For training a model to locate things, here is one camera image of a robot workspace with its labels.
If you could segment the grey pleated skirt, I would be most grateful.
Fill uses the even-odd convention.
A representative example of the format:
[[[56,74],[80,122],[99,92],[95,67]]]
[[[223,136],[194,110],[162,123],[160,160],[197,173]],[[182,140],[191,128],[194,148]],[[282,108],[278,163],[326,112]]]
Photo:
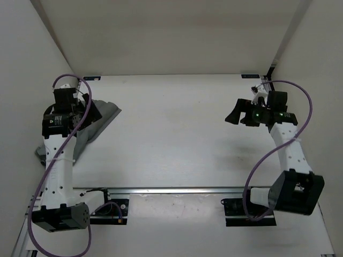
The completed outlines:
[[[84,95],[82,101],[56,99],[55,103],[49,106],[43,114],[43,138],[48,139],[52,135],[59,134],[63,138],[67,138],[83,118],[87,104],[88,95]],[[92,101],[85,121],[74,135],[76,138],[73,151],[74,160],[80,158],[86,146],[97,139],[120,112],[121,109],[112,102]]]

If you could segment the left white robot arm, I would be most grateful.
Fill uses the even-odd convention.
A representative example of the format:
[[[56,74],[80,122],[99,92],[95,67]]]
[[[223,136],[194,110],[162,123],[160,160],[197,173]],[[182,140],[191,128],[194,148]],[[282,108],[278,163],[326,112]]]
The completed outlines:
[[[77,90],[68,84],[53,90],[55,103],[43,114],[42,136],[46,150],[46,169],[40,209],[32,212],[32,222],[48,232],[85,229],[90,224],[90,208],[100,214],[111,211],[113,202],[102,193],[78,192],[72,186],[73,153],[80,131],[102,116],[95,104],[86,113],[88,94],[84,101],[77,98]]]

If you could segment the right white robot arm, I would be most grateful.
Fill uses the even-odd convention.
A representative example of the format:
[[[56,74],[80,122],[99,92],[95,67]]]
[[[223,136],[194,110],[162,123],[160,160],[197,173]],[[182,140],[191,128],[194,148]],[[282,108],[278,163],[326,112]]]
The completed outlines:
[[[275,210],[311,215],[325,182],[308,164],[299,141],[301,130],[297,128],[296,116],[287,112],[286,105],[264,107],[238,99],[225,121],[246,126],[264,124],[274,140],[276,148],[255,164],[249,178],[269,156],[274,153],[279,156],[281,174],[271,187],[244,186],[241,209],[248,219],[259,221]]]

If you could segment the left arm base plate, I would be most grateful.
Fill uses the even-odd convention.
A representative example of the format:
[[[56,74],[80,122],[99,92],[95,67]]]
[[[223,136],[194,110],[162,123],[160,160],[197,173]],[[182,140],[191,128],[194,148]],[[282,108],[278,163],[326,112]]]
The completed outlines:
[[[107,188],[94,188],[87,190],[90,192],[102,192],[105,204],[91,215],[90,224],[92,225],[127,225],[129,212],[129,196],[120,196],[112,193]]]

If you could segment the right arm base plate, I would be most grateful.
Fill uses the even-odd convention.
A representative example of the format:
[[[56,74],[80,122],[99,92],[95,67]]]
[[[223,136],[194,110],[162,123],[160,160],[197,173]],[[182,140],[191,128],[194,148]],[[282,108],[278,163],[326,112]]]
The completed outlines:
[[[226,227],[258,227],[276,226],[274,214],[265,216],[260,221],[251,221],[245,215],[241,198],[225,198],[221,200],[225,212]]]

